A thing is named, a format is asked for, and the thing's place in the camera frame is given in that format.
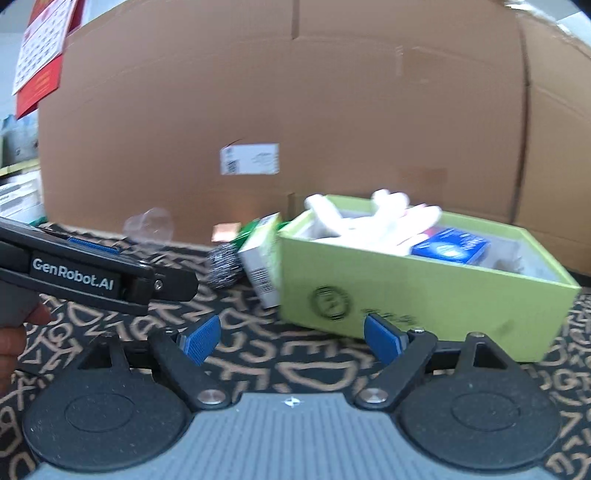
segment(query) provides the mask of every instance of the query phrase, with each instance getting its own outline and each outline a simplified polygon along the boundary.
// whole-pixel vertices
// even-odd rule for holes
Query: calendar
[[[75,6],[76,0],[54,0],[25,30],[12,87],[13,95],[62,53]]]

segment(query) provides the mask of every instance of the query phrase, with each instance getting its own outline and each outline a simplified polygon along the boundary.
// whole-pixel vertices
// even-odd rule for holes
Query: transparent plastic cup
[[[123,233],[142,247],[158,251],[173,239],[174,223],[168,210],[155,207],[128,218]]]

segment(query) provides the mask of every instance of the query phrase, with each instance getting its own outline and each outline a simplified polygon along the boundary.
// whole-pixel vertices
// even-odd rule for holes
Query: green box
[[[348,216],[372,213],[369,200],[329,199]],[[304,212],[278,233],[280,315],[297,325],[362,338],[364,318],[376,312],[402,330],[421,326],[441,340],[484,332],[516,361],[533,362],[546,353],[580,291],[519,227],[447,212],[439,222],[519,245],[540,278],[311,242],[312,224],[313,214]]]

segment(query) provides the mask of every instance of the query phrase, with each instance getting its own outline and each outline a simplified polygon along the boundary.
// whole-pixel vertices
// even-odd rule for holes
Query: metal screw
[[[208,388],[199,392],[197,399],[205,405],[219,405],[226,400],[226,394],[217,388]]]
[[[359,393],[359,397],[365,403],[383,403],[388,399],[388,394],[381,388],[366,388]]]

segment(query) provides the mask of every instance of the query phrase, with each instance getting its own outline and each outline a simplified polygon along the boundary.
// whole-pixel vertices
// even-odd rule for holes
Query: black patterned tablecloth
[[[80,236],[97,240],[82,233]],[[150,252],[128,241],[115,242],[125,255]],[[206,274],[206,249],[171,247],[164,261]],[[308,393],[357,392],[381,369],[359,340],[339,338],[280,321],[274,309],[261,308],[252,288],[241,283],[214,291],[201,285],[187,303],[159,302],[149,315],[132,317],[42,296],[53,312],[44,327],[29,325],[27,348],[14,374],[11,391],[0,399],[0,479],[22,479],[35,461],[22,438],[23,412],[35,397],[97,335],[116,332],[123,340],[143,340],[163,327],[182,329],[218,314],[222,341],[205,367],[231,383],[234,396],[244,391]],[[591,296],[581,295],[543,362],[524,368],[560,406],[563,429],[547,468],[560,478],[591,478]]]

